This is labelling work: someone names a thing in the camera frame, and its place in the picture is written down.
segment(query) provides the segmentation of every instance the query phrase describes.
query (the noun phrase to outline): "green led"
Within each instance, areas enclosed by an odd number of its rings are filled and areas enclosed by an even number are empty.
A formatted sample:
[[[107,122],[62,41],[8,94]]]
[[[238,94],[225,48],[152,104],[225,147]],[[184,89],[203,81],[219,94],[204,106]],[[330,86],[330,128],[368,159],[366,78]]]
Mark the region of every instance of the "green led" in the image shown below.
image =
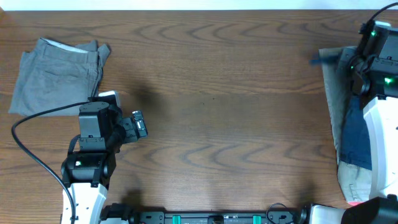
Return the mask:
[[[384,78],[385,83],[390,84],[392,83],[392,78]]]

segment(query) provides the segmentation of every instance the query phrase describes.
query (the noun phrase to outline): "gray folded pants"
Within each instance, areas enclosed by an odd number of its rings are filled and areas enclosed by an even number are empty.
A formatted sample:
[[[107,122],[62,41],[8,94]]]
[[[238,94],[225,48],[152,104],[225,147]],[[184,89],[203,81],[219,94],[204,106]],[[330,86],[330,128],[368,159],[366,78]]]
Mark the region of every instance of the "gray folded pants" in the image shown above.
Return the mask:
[[[96,96],[109,54],[94,40],[71,47],[40,38],[32,52],[22,53],[9,113],[28,116]],[[46,116],[77,115],[78,107]]]

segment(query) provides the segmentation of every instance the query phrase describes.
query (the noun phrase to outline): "black cable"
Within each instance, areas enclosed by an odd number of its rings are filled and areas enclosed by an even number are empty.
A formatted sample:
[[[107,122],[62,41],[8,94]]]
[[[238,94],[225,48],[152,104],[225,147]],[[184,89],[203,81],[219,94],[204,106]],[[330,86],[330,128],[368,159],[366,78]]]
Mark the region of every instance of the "black cable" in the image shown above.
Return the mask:
[[[283,206],[283,207],[285,207],[286,209],[288,209],[288,208],[287,208],[284,204],[282,204],[282,203],[273,203],[273,204],[267,209],[267,211],[266,211],[266,218],[267,218],[268,221],[270,221],[272,224],[276,224],[276,223],[274,223],[274,221],[272,221],[272,220],[268,217],[268,212],[269,212],[269,210],[272,209],[273,206],[275,206],[275,205],[280,205],[280,206]]]
[[[37,114],[30,115],[30,116],[28,116],[28,117],[26,117],[26,118],[24,118],[24,119],[21,119],[21,120],[15,122],[15,124],[12,125],[12,128],[11,128],[12,137],[14,138],[14,140],[15,140],[15,142],[18,144],[18,146],[19,146],[24,152],[26,152],[26,154],[28,154],[34,161],[36,161],[37,163],[39,163],[42,167],[44,167],[44,169],[46,169],[51,175],[53,175],[53,177],[60,183],[60,185],[62,186],[62,188],[63,188],[64,191],[66,192],[66,194],[67,194],[67,196],[68,196],[68,198],[69,198],[69,202],[70,202],[70,206],[71,206],[71,210],[72,210],[72,218],[71,218],[71,221],[70,221],[71,224],[74,224],[74,223],[75,223],[76,206],[75,206],[75,204],[73,203],[73,198],[72,198],[72,196],[71,196],[71,194],[70,194],[70,192],[69,192],[67,186],[65,186],[65,184],[63,184],[61,178],[60,178],[60,177],[59,177],[47,164],[45,164],[45,163],[44,163],[43,161],[41,161],[37,156],[35,156],[33,153],[31,153],[31,152],[28,150],[28,148],[26,148],[26,147],[23,145],[23,143],[21,143],[21,141],[20,141],[19,138],[17,137],[17,134],[16,134],[16,132],[15,132],[15,129],[17,128],[18,125],[22,124],[23,122],[25,122],[25,121],[27,121],[27,120],[29,120],[29,119],[35,118],[35,117],[37,117],[37,116],[40,116],[40,115],[43,115],[43,114],[47,114],[47,113],[51,113],[51,112],[54,112],[54,111],[64,110],[64,109],[71,108],[71,107],[78,106],[78,105],[83,105],[83,104],[85,104],[85,103],[87,103],[87,102],[75,103],[75,104],[72,104],[72,105],[62,106],[62,107],[60,107],[60,108],[55,108],[55,109],[52,109],[52,110],[47,110],[47,111],[43,111],[43,112],[40,112],[40,113],[37,113]]]
[[[353,57],[351,57],[350,58],[350,60],[348,61],[348,63],[347,63],[347,71],[350,71],[351,70],[351,66],[357,66],[358,65],[358,63],[356,64],[356,65],[352,65],[352,63],[359,57],[360,55],[355,55],[355,56],[353,56]]]
[[[361,66],[361,69],[359,70],[359,73],[360,73],[361,75],[363,75],[365,69],[368,69],[368,68],[369,68],[369,62],[370,62],[372,59],[376,58],[376,57],[377,57],[376,54],[371,54],[371,55],[369,55],[369,56],[366,57],[366,60],[363,62],[362,66]]]
[[[77,140],[79,140],[79,138],[80,138],[80,135],[78,134],[75,137],[73,137],[72,140],[70,140],[69,149],[68,149],[68,155],[73,153],[73,150],[74,150],[74,148],[76,146],[76,142],[77,142]]]
[[[392,3],[392,4],[390,4],[390,5],[386,6],[386,7],[383,7],[382,9],[378,10],[377,13],[375,13],[375,14],[368,20],[368,24],[369,24],[372,20],[374,20],[374,18],[376,18],[376,16],[378,16],[380,13],[382,13],[382,12],[385,11],[386,9],[389,9],[389,8],[391,8],[391,7],[394,7],[394,6],[398,6],[398,2]]]

